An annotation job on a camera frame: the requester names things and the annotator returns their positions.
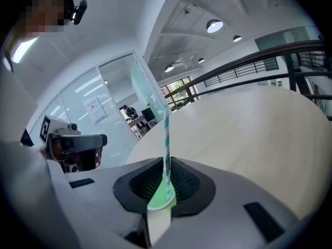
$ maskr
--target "poster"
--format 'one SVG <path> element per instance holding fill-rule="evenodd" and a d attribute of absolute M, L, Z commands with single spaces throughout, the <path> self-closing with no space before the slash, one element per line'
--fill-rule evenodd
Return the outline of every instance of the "poster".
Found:
<path fill-rule="evenodd" d="M 86 101 L 85 108 L 94 125 L 107 117 L 97 97 L 93 97 Z"/>

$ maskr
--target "window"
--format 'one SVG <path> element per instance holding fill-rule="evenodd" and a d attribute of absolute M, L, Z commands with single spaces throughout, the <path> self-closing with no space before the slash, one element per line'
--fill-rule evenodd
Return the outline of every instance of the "window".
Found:
<path fill-rule="evenodd" d="M 161 92 L 164 96 L 166 96 L 167 94 L 171 93 L 172 91 L 184 86 L 185 84 L 189 83 L 191 80 L 189 77 L 185 77 L 185 78 L 182 78 L 180 80 L 177 80 L 175 82 L 172 82 L 166 86 L 163 86 L 161 89 Z M 183 91 L 180 91 L 179 93 L 177 94 L 174 94 L 172 95 L 171 97 L 167 98 L 167 102 L 169 103 L 170 107 L 174 107 L 176 106 L 176 104 L 178 106 L 180 106 L 181 102 L 177 102 L 177 103 L 174 103 L 176 101 L 179 101 L 179 100 L 182 100 L 184 98 L 188 98 L 189 96 L 191 95 L 195 95 L 196 94 L 196 91 L 194 89 L 194 87 L 189 87 Z"/>
<path fill-rule="evenodd" d="M 282 81 L 280 78 L 276 80 L 276 83 L 278 84 L 278 87 L 282 87 Z"/>

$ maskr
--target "person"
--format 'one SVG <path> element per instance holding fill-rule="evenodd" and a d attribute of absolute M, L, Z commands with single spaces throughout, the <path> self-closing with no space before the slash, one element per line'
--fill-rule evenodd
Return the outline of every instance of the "person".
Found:
<path fill-rule="evenodd" d="M 9 16 L 5 27 L 0 33 L 2 52 L 7 59 L 12 72 L 10 53 L 19 44 L 36 38 L 41 33 L 51 31 L 54 26 L 63 26 L 68 23 L 74 10 L 73 0 L 20 0 L 19 16 Z M 33 142 L 25 130 L 21 139 L 25 146 L 33 146 Z"/>
<path fill-rule="evenodd" d="M 128 106 L 124 105 L 123 109 L 126 112 L 127 116 L 130 117 L 132 120 L 136 119 L 138 117 L 138 114 L 133 107 L 128 107 Z M 141 121 L 140 123 L 143 127 L 145 126 L 143 121 Z M 136 126 L 138 127 L 138 129 L 140 129 L 140 130 L 142 129 L 139 123 Z"/>

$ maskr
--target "handrail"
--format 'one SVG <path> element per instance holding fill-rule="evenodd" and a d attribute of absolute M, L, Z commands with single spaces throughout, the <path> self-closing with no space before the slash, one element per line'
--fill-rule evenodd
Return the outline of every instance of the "handrail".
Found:
<path fill-rule="evenodd" d="M 278 79 L 278 78 L 286 78 L 286 77 L 289 77 L 288 73 L 278 74 L 278 75 L 272 75 L 272 76 L 267 76 L 267 77 L 259 77 L 259 78 L 255 78 L 255 79 L 251 79 L 251 80 L 247 80 L 247 81 L 242 81 L 242 82 L 238 82 L 238 83 L 226 85 L 226 86 L 223 86 L 223 87 L 211 89 L 211 90 L 208 90 L 208 91 L 200 92 L 200 93 L 192 95 L 190 98 L 194 98 L 194 97 L 197 97 L 197 96 L 200 96 L 200 95 L 209 94 L 211 92 L 215 92 L 215 91 L 219 91 L 219 90 L 224 90 L 224 89 L 229 89 L 229 88 L 233 88 L 233 87 L 237 87 L 237 86 L 241 86 L 241 85 L 246 85 L 246 84 L 250 84 L 250 83 L 256 83 L 256 82 L 261 82 L 261 81 L 266 81 L 266 80 L 272 80 L 272 79 Z M 184 101 L 184 100 L 186 100 L 188 98 L 189 97 L 177 100 L 177 102 Z"/>
<path fill-rule="evenodd" d="M 204 80 L 207 80 L 211 77 L 217 76 L 219 74 L 222 74 L 224 72 L 230 71 L 232 69 L 235 69 L 235 68 L 247 65 L 247 64 L 262 61 L 262 60 L 272 58 L 272 57 L 282 56 L 284 54 L 290 54 L 290 53 L 295 53 L 295 52 L 306 52 L 306 51 L 323 51 L 325 49 L 326 49 L 326 47 L 321 40 L 306 40 L 306 41 L 299 41 L 296 43 L 272 47 L 272 48 L 269 48 L 269 49 L 266 49 L 263 51 L 259 51 L 259 52 L 254 52 L 252 54 L 239 58 L 230 63 L 224 64 L 216 69 L 213 69 L 210 72 L 207 72 L 206 74 L 204 74 L 200 77 L 195 78 L 191 82 L 189 82 L 189 83 L 181 86 L 180 88 L 172 91 L 171 93 L 167 94 L 165 96 L 165 98 L 169 98 L 170 96 L 177 94 L 200 82 L 203 82 Z"/>
<path fill-rule="evenodd" d="M 226 80 L 230 80 L 233 78 L 239 78 L 241 76 L 249 75 L 252 73 L 258 73 L 258 72 L 263 72 L 263 71 L 270 71 L 270 70 L 277 70 L 279 69 L 278 67 L 278 62 L 276 61 L 275 57 L 273 58 L 268 58 L 264 59 L 259 62 L 251 63 L 248 65 L 244 65 L 238 68 L 235 68 L 233 70 L 224 72 L 220 75 L 211 77 L 207 80 L 204 80 L 205 86 L 211 86 L 214 84 L 221 83 Z"/>
<path fill-rule="evenodd" d="M 304 94 L 303 96 L 314 99 L 314 100 L 332 100 L 332 95 L 312 95 L 312 94 Z"/>

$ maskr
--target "black metal railing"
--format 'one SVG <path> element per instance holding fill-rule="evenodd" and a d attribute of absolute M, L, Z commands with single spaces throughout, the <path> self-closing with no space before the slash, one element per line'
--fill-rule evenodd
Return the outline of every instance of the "black metal railing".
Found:
<path fill-rule="evenodd" d="M 287 66 L 287 73 L 284 74 L 277 74 L 277 75 L 271 75 L 271 76 L 264 76 L 264 77 L 259 77 L 251 80 L 246 80 L 242 82 L 236 82 L 234 84 L 229 84 L 226 86 L 218 87 L 215 89 L 211 89 L 208 91 L 200 92 L 197 94 L 192 95 L 191 97 L 187 97 L 184 99 L 180 99 L 176 101 L 176 106 L 172 107 L 172 110 L 180 109 L 186 106 L 189 103 L 192 103 L 195 101 L 194 98 L 206 95 L 206 94 L 211 94 L 214 92 L 219 92 L 223 91 L 225 89 L 237 87 L 237 86 L 242 86 L 242 85 L 247 85 L 251 83 L 257 83 L 257 82 L 262 82 L 262 81 L 267 81 L 267 80 L 274 80 L 274 79 L 281 79 L 281 78 L 288 78 L 289 79 L 289 88 L 293 91 L 296 91 L 296 80 L 298 78 L 303 78 L 303 77 L 316 77 L 316 76 L 323 76 L 323 77 L 331 77 L 331 70 L 330 68 L 330 57 L 328 57 L 327 53 L 325 51 L 320 51 L 323 49 L 322 43 L 302 43 L 302 46 L 300 47 L 300 44 L 295 44 L 294 47 L 285 46 L 285 51 L 283 52 L 281 50 L 281 47 L 275 47 L 278 48 L 277 51 L 274 50 L 269 50 L 266 51 L 266 55 L 269 58 L 264 58 L 262 56 L 262 53 L 260 52 L 259 54 L 251 54 L 250 57 L 243 57 L 241 58 L 244 60 L 242 62 L 244 65 L 241 65 L 240 59 L 236 60 L 234 62 L 231 62 L 232 64 L 226 64 L 223 65 L 222 67 L 216 68 L 215 70 L 207 73 L 209 75 L 212 75 L 212 77 L 208 78 L 207 75 L 203 75 L 200 77 L 199 80 L 197 78 L 193 81 L 191 81 L 188 84 L 185 84 L 182 88 L 186 89 L 188 87 L 194 86 L 200 82 L 207 81 L 208 84 L 213 85 L 215 84 L 215 81 L 217 83 L 227 80 L 227 78 L 234 78 L 234 77 L 239 77 L 238 73 L 242 74 L 250 74 L 250 73 L 258 73 L 260 70 L 259 68 L 255 67 L 257 63 L 263 63 L 261 67 L 261 71 L 266 71 L 269 69 L 269 65 L 266 66 L 265 62 L 268 62 L 268 60 L 273 60 L 276 62 L 274 57 L 270 57 L 271 54 L 279 54 L 279 56 L 282 56 L 283 59 L 286 62 Z M 312 68 L 312 72 L 300 72 L 299 69 L 295 68 L 294 66 L 294 53 L 295 53 L 295 58 L 297 58 L 297 62 L 300 66 L 307 66 Z M 224 71 L 223 73 L 219 73 L 217 75 L 216 72 L 218 71 Z M 175 93 L 181 91 L 181 89 L 177 89 L 173 92 L 171 92 L 168 95 L 174 95 Z M 308 99 L 313 101 L 323 112 L 325 112 L 326 108 L 323 107 L 323 104 L 321 100 L 332 100 L 332 95 L 320 95 L 319 92 L 314 91 L 314 94 L 303 94 L 306 96 Z M 330 121 L 332 121 L 332 116 L 326 116 Z"/>
<path fill-rule="evenodd" d="M 258 74 L 258 72 L 278 70 L 278 69 L 279 69 L 278 63 L 275 57 L 272 57 L 262 61 L 254 62 L 252 64 L 240 66 L 230 71 L 216 75 L 214 77 L 205 80 L 204 83 L 205 86 L 208 87 L 213 84 L 218 84 L 229 79 L 239 78 L 241 76 L 249 75 L 252 73 Z"/>
<path fill-rule="evenodd" d="M 266 49 L 263 51 L 258 51 L 258 52 L 249 54 L 245 57 L 239 58 L 230 63 L 224 64 L 220 67 L 217 67 L 217 68 L 213 69 L 212 71 L 207 72 L 207 73 L 195 78 L 194 80 L 185 84 L 184 86 L 165 95 L 165 98 L 167 99 L 170 96 L 172 96 L 176 93 L 179 93 L 179 92 L 183 91 L 184 89 L 194 86 L 200 82 L 203 82 L 204 80 L 207 80 L 211 77 L 220 75 L 222 73 L 225 73 L 225 72 L 230 71 L 235 68 L 239 68 L 239 67 L 242 67 L 242 66 L 245 66 L 248 64 L 252 64 L 252 63 L 255 63 L 258 61 L 262 61 L 262 60 L 265 60 L 268 58 L 272 58 L 272 57 L 283 56 L 286 61 L 288 70 L 291 70 L 291 69 L 294 69 L 294 67 L 291 68 L 291 64 L 292 64 L 291 54 L 300 53 L 300 52 L 309 52 L 309 51 L 311 51 L 311 52 L 325 51 L 325 45 L 321 40 L 307 40 L 307 41 L 299 41 L 299 42 L 291 43 L 291 44 L 280 45 L 280 46 L 272 47 L 272 48 L 269 48 L 269 49 Z M 290 79 L 290 89 L 296 90 L 296 84 L 295 84 L 293 76 L 291 76 L 291 79 Z"/>
<path fill-rule="evenodd" d="M 299 65 L 315 71 L 331 71 L 331 60 L 324 52 L 300 52 Z"/>

